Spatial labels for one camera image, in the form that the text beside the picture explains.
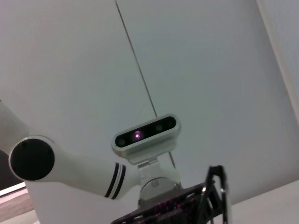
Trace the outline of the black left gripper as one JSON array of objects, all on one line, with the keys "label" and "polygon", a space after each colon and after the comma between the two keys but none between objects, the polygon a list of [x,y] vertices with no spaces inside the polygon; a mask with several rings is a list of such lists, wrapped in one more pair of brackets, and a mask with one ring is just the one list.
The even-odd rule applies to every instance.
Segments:
[{"label": "black left gripper", "polygon": [[113,224],[202,224],[205,217],[210,184],[198,184],[194,187],[176,191],[153,205],[124,215]]}]

